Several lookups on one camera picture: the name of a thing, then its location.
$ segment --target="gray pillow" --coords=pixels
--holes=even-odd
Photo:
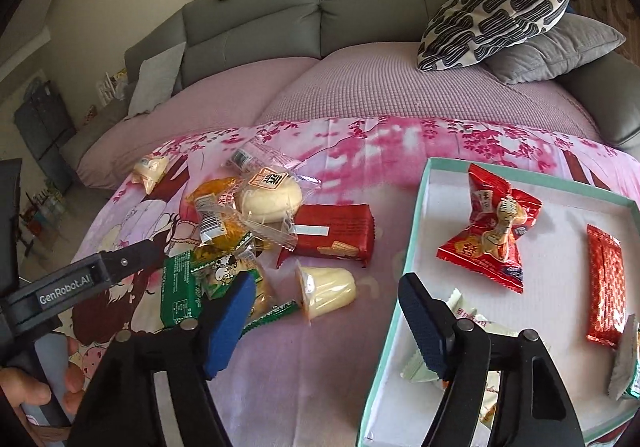
[[[181,42],[142,62],[138,85],[129,104],[127,119],[137,114],[151,112],[171,98],[186,44]]]
[[[615,28],[565,13],[551,30],[484,60],[503,84],[551,80],[599,59],[625,42]]]

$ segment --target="red snack package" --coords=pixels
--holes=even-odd
[[[469,186],[470,225],[439,247],[436,257],[522,293],[515,241],[536,223],[542,202],[474,163],[469,166]]]
[[[375,229],[369,205],[302,205],[294,218],[298,244],[282,249],[276,267],[291,254],[362,261],[373,254]]]
[[[625,268],[620,242],[587,225],[591,308],[587,339],[615,348],[625,327]]]

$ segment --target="white pillow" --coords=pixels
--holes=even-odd
[[[551,29],[568,4],[569,0],[448,0],[427,24],[418,67],[432,71],[478,64]]]
[[[181,42],[142,62],[138,84],[131,97],[129,114],[125,120],[137,114],[151,112],[171,98],[186,45],[186,42]]]

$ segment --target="pink bedspread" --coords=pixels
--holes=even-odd
[[[100,212],[76,259],[142,239],[158,246],[155,268],[129,277],[63,315],[82,342],[88,379],[122,328],[161,328],[162,262],[198,242],[196,214],[182,201],[207,179],[228,175],[220,164],[255,135],[306,160],[322,180],[308,203],[370,205],[376,247],[369,268],[342,262],[354,274],[350,306],[308,325],[300,314],[251,331],[230,366],[210,383],[229,436],[238,446],[353,446],[396,300],[420,176],[429,157],[518,167],[594,184],[640,201],[640,163],[590,140],[513,125],[414,118],[345,118],[273,122],[172,140],[156,154],[173,166],[153,194],[126,181]],[[293,259],[274,270],[276,252],[260,261],[281,302],[295,297]],[[301,258],[305,265],[336,260]]]

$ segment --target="snack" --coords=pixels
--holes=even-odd
[[[614,348],[625,322],[625,269],[620,242],[587,225],[591,270],[591,308],[587,339]]]
[[[369,205],[302,205],[294,223],[298,244],[293,252],[280,252],[277,268],[292,253],[354,259],[365,267],[369,264],[376,237]]]
[[[640,350],[638,318],[629,315],[618,342],[616,362],[609,381],[609,396],[614,400],[634,398],[640,400]]]
[[[347,306],[356,298],[355,281],[344,268],[301,267],[298,263],[296,276],[309,320]]]
[[[469,319],[474,321],[479,326],[482,326],[487,333],[495,333],[498,335],[507,335],[508,337],[517,337],[518,334],[505,326],[498,323],[491,322],[483,315],[478,313],[478,310],[471,306],[462,297],[462,293],[459,290],[454,289],[451,297],[447,300],[447,306],[451,312],[456,316],[456,319]],[[414,356],[411,357],[409,362],[404,366],[404,369],[400,373],[400,376],[411,382],[433,382],[438,380],[438,375],[427,368],[424,364],[424,359],[419,349],[415,350]],[[495,406],[498,402],[498,390],[500,389],[500,372],[489,371],[486,378],[486,388],[484,390],[484,397],[482,398],[482,406],[480,408],[479,420],[485,426],[491,428],[494,416]]]
[[[151,194],[164,176],[168,165],[169,159],[166,156],[143,156],[138,160],[138,163],[133,166],[131,181],[133,183],[142,183],[145,187],[145,192]]]
[[[213,195],[196,199],[195,207],[201,217],[200,240],[207,252],[218,257],[238,249],[251,234],[238,213],[224,210]]]
[[[295,214],[302,205],[302,189],[286,171],[260,169],[236,196],[242,215],[262,225]]]
[[[198,198],[203,196],[209,196],[212,194],[217,197],[228,188],[239,184],[242,180],[234,176],[229,178],[217,178],[215,180],[209,180],[201,184],[191,194],[189,194],[184,200],[191,205],[194,205]]]
[[[202,289],[207,297],[218,299],[224,296],[238,273],[249,272],[255,279],[255,302],[250,315],[250,319],[255,319],[273,308],[272,290],[255,255],[250,251],[239,255],[243,257],[234,254],[220,257],[206,267],[196,270],[194,275],[201,280]]]
[[[202,291],[190,272],[190,252],[170,257],[162,270],[160,319],[171,328],[188,318],[200,315]]]
[[[522,293],[522,261],[515,241],[536,223],[542,202],[474,163],[469,185],[470,225],[439,247],[436,257]]]
[[[242,173],[250,173],[270,164],[292,171],[302,162],[265,145],[260,136],[254,136],[236,149],[225,165],[235,166]]]
[[[284,316],[297,312],[299,309],[300,305],[295,301],[289,301],[287,303],[281,304],[280,306],[276,306],[273,310],[268,311],[263,316],[255,319],[255,321],[251,321],[247,325],[245,325],[244,328],[242,328],[242,333],[240,334],[240,336],[242,337],[246,332],[250,332],[254,328],[258,328],[260,326],[264,326],[265,324],[278,321]]]

